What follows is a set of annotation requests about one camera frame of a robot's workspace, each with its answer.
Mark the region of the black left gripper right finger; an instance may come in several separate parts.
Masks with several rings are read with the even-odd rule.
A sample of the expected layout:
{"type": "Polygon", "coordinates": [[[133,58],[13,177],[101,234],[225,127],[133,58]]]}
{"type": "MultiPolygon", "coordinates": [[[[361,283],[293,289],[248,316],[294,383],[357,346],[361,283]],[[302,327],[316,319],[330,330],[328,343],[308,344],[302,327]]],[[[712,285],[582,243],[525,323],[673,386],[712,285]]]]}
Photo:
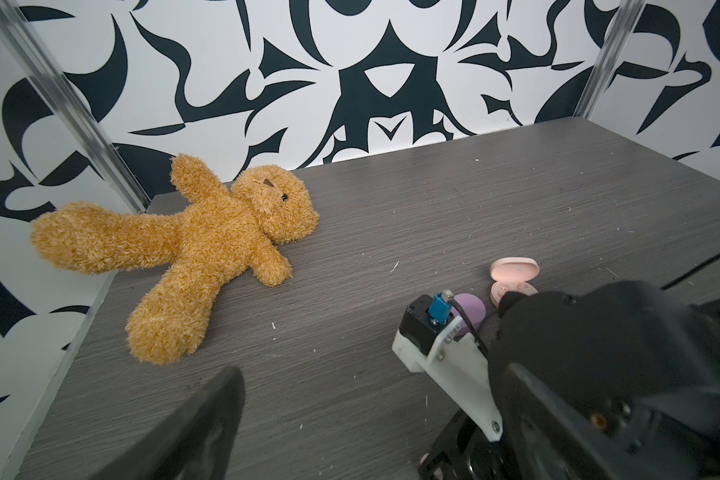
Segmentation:
{"type": "Polygon", "coordinates": [[[501,379],[504,433],[523,479],[658,479],[520,364],[501,379]]]}

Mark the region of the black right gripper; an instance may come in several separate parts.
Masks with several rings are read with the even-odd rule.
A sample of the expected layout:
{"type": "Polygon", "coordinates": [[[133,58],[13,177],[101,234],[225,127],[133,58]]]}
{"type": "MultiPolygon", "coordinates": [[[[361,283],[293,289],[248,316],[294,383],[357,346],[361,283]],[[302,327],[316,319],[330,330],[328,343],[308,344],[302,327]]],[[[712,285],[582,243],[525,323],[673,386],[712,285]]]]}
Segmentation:
{"type": "Polygon", "coordinates": [[[509,444],[489,441],[461,409],[448,421],[420,460],[420,479],[518,479],[519,468],[509,444]]]}

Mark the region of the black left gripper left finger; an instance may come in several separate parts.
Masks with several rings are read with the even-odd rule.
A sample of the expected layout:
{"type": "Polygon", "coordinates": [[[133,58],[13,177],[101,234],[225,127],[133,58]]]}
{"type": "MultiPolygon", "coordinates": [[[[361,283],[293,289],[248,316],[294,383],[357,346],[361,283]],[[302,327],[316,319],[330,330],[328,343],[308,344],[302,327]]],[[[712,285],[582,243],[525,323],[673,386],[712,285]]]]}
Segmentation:
{"type": "Polygon", "coordinates": [[[242,371],[224,367],[94,479],[223,479],[241,423],[242,371]]]}

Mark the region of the purple earbud charging case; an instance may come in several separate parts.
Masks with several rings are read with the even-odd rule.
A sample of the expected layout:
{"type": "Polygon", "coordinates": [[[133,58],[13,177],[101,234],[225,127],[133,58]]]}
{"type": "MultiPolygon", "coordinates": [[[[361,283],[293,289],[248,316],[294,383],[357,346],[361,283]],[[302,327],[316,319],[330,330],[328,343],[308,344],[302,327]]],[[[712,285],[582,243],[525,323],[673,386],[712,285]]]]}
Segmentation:
{"type": "MultiPolygon", "coordinates": [[[[476,295],[470,293],[456,294],[454,296],[454,301],[462,307],[473,327],[475,327],[476,330],[479,330],[487,314],[487,308],[483,301],[476,295]]],[[[459,311],[453,306],[451,308],[451,313],[454,317],[461,317],[459,311]]],[[[471,332],[463,320],[459,323],[459,325],[459,331],[454,336],[455,339],[460,339],[467,333],[471,332]]]]}

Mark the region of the pink earbud charging case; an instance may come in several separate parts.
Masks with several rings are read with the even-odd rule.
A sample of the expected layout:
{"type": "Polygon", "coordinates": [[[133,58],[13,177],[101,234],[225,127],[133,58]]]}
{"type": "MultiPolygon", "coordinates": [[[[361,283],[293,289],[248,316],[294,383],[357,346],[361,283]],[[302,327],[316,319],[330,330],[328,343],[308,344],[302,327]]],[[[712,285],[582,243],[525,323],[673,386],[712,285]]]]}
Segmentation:
{"type": "Polygon", "coordinates": [[[538,290],[530,284],[540,273],[538,263],[527,257],[505,257],[490,266],[494,283],[490,289],[492,304],[498,307],[502,298],[510,292],[526,296],[535,295],[538,290]]]}

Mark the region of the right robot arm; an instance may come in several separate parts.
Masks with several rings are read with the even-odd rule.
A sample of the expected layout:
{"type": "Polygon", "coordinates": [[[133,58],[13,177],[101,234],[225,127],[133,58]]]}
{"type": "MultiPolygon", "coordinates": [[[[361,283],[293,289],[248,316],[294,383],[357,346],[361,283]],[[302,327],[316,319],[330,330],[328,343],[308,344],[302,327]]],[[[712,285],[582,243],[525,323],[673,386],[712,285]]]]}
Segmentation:
{"type": "Polygon", "coordinates": [[[423,479],[720,479],[720,298],[619,280],[539,292],[529,258],[490,269],[494,311],[409,304],[394,352],[458,410],[423,479]]]}

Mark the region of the brown teddy bear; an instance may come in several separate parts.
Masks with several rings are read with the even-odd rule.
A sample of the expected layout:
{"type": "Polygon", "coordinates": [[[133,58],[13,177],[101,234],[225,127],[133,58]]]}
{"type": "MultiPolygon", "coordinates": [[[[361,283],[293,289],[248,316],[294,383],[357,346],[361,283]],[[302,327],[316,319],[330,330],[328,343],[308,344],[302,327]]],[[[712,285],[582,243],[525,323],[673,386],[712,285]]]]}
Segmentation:
{"type": "Polygon", "coordinates": [[[188,200],[172,215],[122,214],[70,203],[31,223],[30,241],[54,267],[84,274],[167,270],[130,314],[131,354],[165,365],[202,344],[222,287],[246,270],[276,287],[292,275],[278,248],[312,234],[319,222],[305,184],[264,165],[224,185],[199,158],[181,154],[171,183],[188,200]]]}

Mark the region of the aluminium left corner post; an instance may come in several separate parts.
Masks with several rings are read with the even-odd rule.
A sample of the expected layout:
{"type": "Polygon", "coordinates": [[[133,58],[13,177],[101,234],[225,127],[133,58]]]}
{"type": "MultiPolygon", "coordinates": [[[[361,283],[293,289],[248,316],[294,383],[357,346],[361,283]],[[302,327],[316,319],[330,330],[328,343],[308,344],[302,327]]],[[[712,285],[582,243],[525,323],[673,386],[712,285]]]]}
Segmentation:
{"type": "Polygon", "coordinates": [[[0,1],[0,43],[128,210],[145,211],[150,204],[146,191],[14,1],[0,1]]]}

